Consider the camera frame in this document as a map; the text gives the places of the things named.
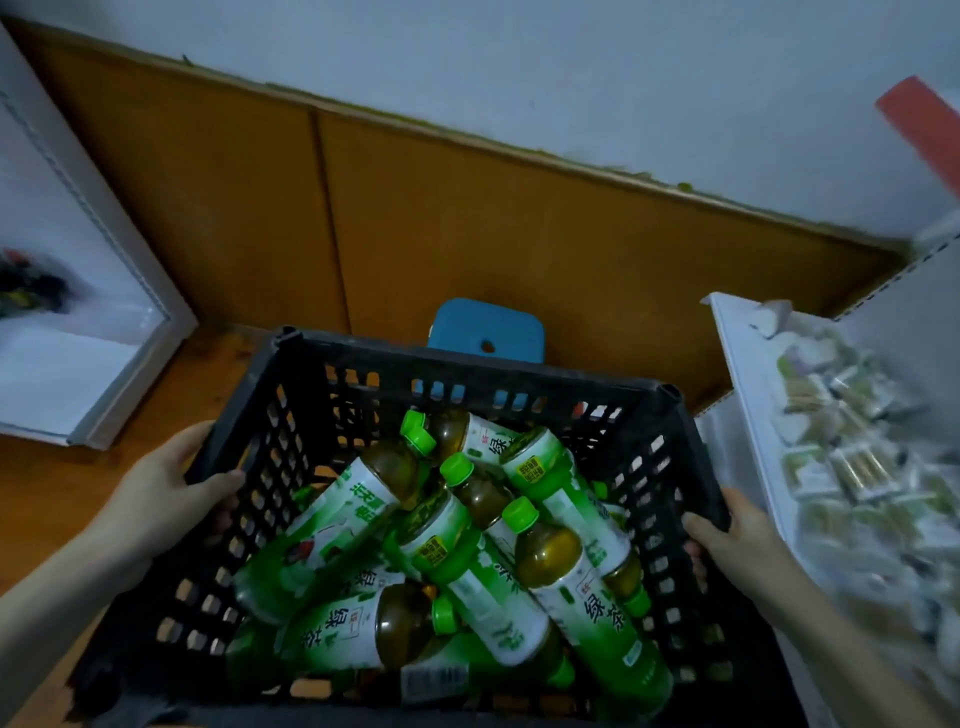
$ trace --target left hand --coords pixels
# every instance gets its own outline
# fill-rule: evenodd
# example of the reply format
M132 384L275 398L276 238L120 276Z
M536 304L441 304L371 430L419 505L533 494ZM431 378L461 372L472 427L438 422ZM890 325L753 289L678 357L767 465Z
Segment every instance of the left hand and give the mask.
M212 421L190 426L140 458L84 530L86 538L118 549L131 561L149 562L217 506L215 530L229 528L244 473L218 473L190 486L182 474L184 463L200 449L211 427Z

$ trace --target red object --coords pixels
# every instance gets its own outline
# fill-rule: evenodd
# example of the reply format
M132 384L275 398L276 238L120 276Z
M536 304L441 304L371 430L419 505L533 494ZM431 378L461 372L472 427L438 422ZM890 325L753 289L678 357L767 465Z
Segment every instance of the red object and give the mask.
M960 114L916 76L880 96L876 107L960 198Z

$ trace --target black plastic crate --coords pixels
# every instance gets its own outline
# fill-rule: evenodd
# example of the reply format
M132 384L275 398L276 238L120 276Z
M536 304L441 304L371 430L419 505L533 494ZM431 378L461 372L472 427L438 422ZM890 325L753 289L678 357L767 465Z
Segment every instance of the black plastic crate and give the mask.
M730 515L675 387L289 327L257 353L187 474L198 482L243 464L248 478L233 526L214 547L197 529L117 597L70 677L74 717L95 726L162 720L211 728L492 719L352 707L285 689L237 704L226 684L224 650L242 617L230 577L299 512L291 494L324 473L332 479L372 440L396 437L411 406L450 404L516 429L547 425L587 478L619 482L614 496L630 510L654 602L642 628L677 678L657 724L805 725L773 632L753 604L717 569L709 569L706 595L692 576L681 513L725 529ZM705 639L714 625L722 642ZM732 679L709 677L717 672ZM530 704L531 719L544 719L537 700Z

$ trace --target wooden panel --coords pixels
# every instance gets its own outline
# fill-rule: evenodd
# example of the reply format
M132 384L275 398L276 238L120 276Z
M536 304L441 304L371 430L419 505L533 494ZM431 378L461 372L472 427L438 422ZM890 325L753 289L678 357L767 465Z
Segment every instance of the wooden panel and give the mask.
M10 29L200 316L348 330L310 107Z
M320 117L353 332L424 343L462 296L529 311L547 361L729 383L711 291L831 313L897 256L344 116Z

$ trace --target yellow label sticker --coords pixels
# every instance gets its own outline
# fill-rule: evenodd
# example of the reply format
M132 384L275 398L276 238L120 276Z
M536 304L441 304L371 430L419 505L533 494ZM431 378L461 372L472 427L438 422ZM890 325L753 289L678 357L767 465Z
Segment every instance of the yellow label sticker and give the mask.
M435 567L442 562L446 558L446 554L446 546L437 536L431 536L423 546L417 549L417 555L431 567Z
M520 463L520 466L516 469L516 471L520 473L520 477L522 477L528 483L536 483L544 475L546 475L546 469L543 467L543 463L540 462L540 459L536 455L531 455L529 459Z

